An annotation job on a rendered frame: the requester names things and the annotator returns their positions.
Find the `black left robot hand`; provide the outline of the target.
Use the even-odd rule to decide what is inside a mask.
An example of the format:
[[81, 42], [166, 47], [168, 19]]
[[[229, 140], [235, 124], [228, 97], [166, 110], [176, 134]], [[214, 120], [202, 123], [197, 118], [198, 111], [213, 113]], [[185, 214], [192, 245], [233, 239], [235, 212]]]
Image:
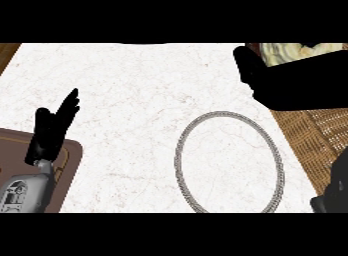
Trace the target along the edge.
[[80, 110], [78, 89], [67, 96], [56, 113], [44, 107], [36, 111], [36, 127], [25, 163], [34, 165], [42, 159], [55, 161], [62, 149], [68, 128]]

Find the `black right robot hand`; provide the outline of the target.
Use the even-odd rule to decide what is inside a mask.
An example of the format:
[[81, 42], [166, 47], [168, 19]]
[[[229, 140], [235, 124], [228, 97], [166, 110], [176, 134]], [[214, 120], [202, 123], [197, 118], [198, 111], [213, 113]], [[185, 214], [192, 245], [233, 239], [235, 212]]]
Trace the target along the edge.
[[269, 67], [256, 52], [233, 50], [241, 81], [272, 110], [348, 108], [348, 50]]

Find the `cream frosted cupcake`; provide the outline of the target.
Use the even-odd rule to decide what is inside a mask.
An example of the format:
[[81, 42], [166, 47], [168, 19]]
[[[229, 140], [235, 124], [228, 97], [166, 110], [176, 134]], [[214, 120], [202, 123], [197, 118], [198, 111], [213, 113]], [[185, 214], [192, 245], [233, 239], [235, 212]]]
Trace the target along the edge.
[[269, 67], [347, 50], [346, 43], [262, 43], [260, 53]]

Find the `brown cutting board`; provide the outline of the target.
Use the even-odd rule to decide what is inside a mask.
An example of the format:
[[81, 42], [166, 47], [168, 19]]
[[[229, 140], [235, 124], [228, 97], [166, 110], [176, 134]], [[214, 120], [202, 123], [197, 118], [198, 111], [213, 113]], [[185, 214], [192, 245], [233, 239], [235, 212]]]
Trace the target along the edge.
[[[39, 168], [25, 163], [25, 155], [33, 134], [0, 128], [0, 189], [13, 175], [36, 174]], [[62, 150], [53, 163], [56, 173], [56, 188], [47, 213], [58, 213], [75, 176], [83, 157], [83, 146], [77, 141], [65, 140]]]

